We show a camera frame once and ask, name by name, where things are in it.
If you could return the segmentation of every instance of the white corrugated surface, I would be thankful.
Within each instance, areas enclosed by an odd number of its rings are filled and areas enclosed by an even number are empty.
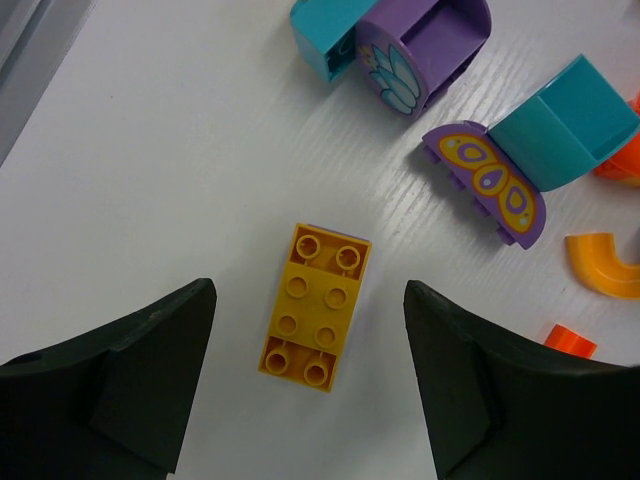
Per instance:
[[[580,286],[568,233],[614,231],[640,260],[640,193],[583,178],[545,195],[531,250],[504,247],[418,151],[447,121],[492,122],[584,52],[640,88],[631,0],[492,0],[494,33],[415,125],[351,72],[297,56],[285,0],[102,0],[0,168],[0,360],[65,340],[198,276],[218,310],[180,479],[434,479],[404,330],[421,279],[544,340],[562,322],[595,358],[640,362],[640,303]],[[295,222],[373,241],[334,393],[258,374]]]

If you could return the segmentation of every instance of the teal lego piece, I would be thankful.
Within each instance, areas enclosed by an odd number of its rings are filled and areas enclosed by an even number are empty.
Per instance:
[[[298,0],[291,28],[300,55],[327,82],[356,58],[355,25],[378,0]]]
[[[640,118],[584,56],[489,129],[541,191],[602,164],[640,130]]]

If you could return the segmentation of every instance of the purple lego piece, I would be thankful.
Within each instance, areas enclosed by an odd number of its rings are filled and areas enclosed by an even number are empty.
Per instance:
[[[459,192],[467,188],[464,182],[456,177],[456,174],[453,172],[449,172],[449,181],[451,182],[451,185],[453,185],[453,188],[455,188]]]
[[[507,245],[531,247],[542,234],[547,217],[540,192],[475,122],[444,125],[422,137],[424,150],[438,156],[451,174],[474,195],[474,205],[500,224]]]
[[[477,198],[473,199],[473,206],[475,207],[476,211],[483,217],[491,216],[491,212],[487,210],[487,208],[484,205],[482,205],[480,200],[478,200]]]
[[[513,235],[507,232],[504,227],[498,227],[498,229],[496,230],[496,233],[498,234],[498,236],[500,237],[500,240],[502,240],[505,245],[511,246],[514,243],[516,243],[516,239],[513,238]]]
[[[433,163],[434,165],[437,165],[440,163],[440,157],[437,155],[434,155],[431,150],[429,150],[428,148],[424,148],[422,149],[422,151],[427,156],[427,158],[431,160],[431,163]]]
[[[356,24],[358,63],[384,103],[415,119],[490,33],[485,0],[379,0]]]

